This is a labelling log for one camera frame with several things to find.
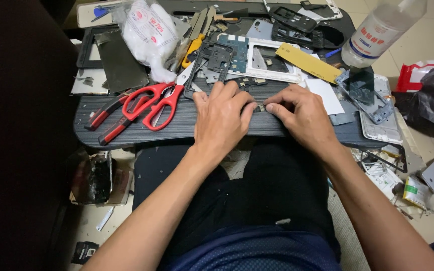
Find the circuit board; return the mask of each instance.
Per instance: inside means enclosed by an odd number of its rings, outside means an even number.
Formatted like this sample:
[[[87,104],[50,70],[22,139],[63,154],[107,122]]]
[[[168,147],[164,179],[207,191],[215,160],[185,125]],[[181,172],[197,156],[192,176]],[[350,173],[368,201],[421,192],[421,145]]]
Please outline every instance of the circuit board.
[[[234,48],[232,64],[229,67],[229,70],[244,73],[245,65],[247,63],[247,47],[249,46],[249,39],[242,36],[219,34],[217,42]]]

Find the white paper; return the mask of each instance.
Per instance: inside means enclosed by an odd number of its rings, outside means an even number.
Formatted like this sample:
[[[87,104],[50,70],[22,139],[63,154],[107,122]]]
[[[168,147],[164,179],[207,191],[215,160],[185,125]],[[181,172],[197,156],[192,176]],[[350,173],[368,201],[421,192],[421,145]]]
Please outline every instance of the white paper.
[[[305,79],[304,81],[306,83],[306,88],[310,92],[321,96],[322,103],[324,103],[324,108],[328,115],[344,113],[341,103],[328,82],[321,79]]]

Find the tile floor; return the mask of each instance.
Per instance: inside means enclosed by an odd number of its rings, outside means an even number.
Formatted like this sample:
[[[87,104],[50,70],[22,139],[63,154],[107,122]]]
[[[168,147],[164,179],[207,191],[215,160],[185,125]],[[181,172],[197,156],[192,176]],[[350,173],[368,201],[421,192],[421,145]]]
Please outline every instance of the tile floor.
[[[272,1],[270,3],[299,3],[299,0]],[[348,12],[354,25],[358,25],[366,18],[366,15],[374,8],[377,0],[335,0],[337,5]],[[401,65],[413,64],[419,60],[434,59],[434,0],[428,0],[428,12],[418,21],[400,40],[398,40],[384,55],[372,66],[375,73],[387,76],[390,82],[396,82],[399,76]],[[428,162],[434,158],[434,138],[427,137],[415,130],[411,130],[413,138],[419,146],[420,153]],[[131,161],[134,156],[122,150],[113,151],[113,156],[133,166]],[[115,211],[105,225],[102,232],[98,232],[95,226],[104,217],[109,207],[96,208],[94,206],[84,207],[79,217],[78,228],[73,240],[92,241],[102,244],[112,234],[113,231],[124,221],[132,209],[132,197],[128,199],[125,206],[117,206]],[[434,215],[423,217],[420,220],[410,222],[419,233],[425,238],[426,242],[434,242]],[[69,270],[78,270],[81,266],[70,264]]]

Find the bottle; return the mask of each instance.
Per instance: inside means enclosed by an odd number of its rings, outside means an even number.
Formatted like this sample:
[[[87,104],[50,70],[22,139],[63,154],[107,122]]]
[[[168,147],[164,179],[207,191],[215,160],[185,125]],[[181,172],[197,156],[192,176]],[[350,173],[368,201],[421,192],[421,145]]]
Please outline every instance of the bottle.
[[[427,0],[379,0],[351,38],[344,43],[344,63],[371,66],[426,13]]]

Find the bottle label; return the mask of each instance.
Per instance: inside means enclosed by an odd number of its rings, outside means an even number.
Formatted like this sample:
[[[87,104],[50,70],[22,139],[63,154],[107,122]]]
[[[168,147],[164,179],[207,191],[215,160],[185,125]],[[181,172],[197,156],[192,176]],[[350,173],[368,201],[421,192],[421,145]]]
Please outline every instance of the bottle label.
[[[405,31],[395,30],[377,22],[373,14],[370,14],[349,39],[349,45],[358,56],[377,59],[403,33]]]

